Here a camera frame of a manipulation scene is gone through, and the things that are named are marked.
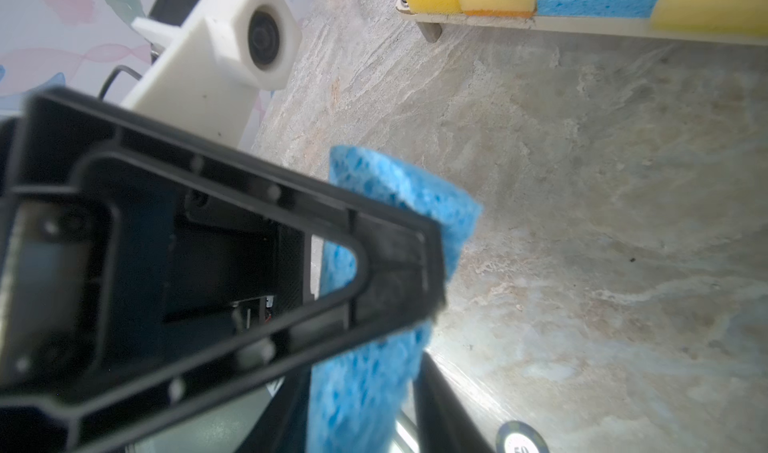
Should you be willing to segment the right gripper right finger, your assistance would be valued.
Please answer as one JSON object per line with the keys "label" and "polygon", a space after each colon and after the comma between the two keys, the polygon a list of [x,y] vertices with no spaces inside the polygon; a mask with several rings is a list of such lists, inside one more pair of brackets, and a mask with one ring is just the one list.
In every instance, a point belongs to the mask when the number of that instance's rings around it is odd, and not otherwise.
{"label": "right gripper right finger", "polygon": [[432,357],[424,352],[413,382],[421,452],[493,452]]}

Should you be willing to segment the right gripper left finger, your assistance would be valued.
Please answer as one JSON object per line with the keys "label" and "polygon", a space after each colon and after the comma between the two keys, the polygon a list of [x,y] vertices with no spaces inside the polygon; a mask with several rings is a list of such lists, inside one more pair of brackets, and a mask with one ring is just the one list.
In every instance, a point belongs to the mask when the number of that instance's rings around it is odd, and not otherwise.
{"label": "right gripper left finger", "polygon": [[236,452],[305,452],[310,384],[310,368],[286,376]]}

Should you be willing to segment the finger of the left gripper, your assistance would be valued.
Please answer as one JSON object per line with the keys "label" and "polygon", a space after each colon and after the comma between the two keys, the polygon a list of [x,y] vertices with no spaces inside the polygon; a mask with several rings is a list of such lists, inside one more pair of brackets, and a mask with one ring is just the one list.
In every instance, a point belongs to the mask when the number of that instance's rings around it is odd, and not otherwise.
{"label": "finger of the left gripper", "polygon": [[116,452],[445,303],[439,225],[65,88],[1,124],[1,448]]}

